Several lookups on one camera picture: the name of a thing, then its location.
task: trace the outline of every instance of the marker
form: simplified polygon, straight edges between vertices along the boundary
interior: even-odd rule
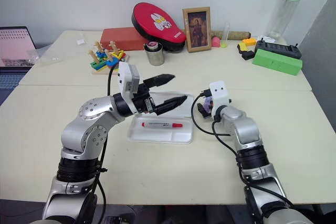
[[[142,123],[142,127],[151,127],[151,128],[182,128],[182,123]]]

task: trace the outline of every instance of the green block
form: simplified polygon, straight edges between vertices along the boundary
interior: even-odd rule
[[[258,49],[253,64],[296,76],[302,69],[302,60]]]
[[[106,65],[105,61],[102,60],[102,59],[99,59],[99,64],[95,63],[95,62],[92,62],[90,63],[92,68],[96,69],[96,70],[99,70],[101,69],[103,66]]]

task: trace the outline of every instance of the metal cup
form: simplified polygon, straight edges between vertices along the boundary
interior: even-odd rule
[[[163,46],[162,44],[151,41],[147,44],[143,45],[143,48],[145,49],[145,52],[148,57],[148,61],[153,66],[159,66],[164,63],[164,57],[163,57]]]

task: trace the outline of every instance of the framed portrait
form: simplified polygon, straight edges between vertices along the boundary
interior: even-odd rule
[[[210,7],[183,9],[188,52],[211,49]]]

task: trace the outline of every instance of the cartoon sticker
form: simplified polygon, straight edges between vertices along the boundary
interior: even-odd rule
[[[151,17],[154,20],[154,25],[160,31],[163,31],[164,28],[172,27],[172,24],[170,24],[170,22],[168,22],[164,17],[157,13],[151,14]]]

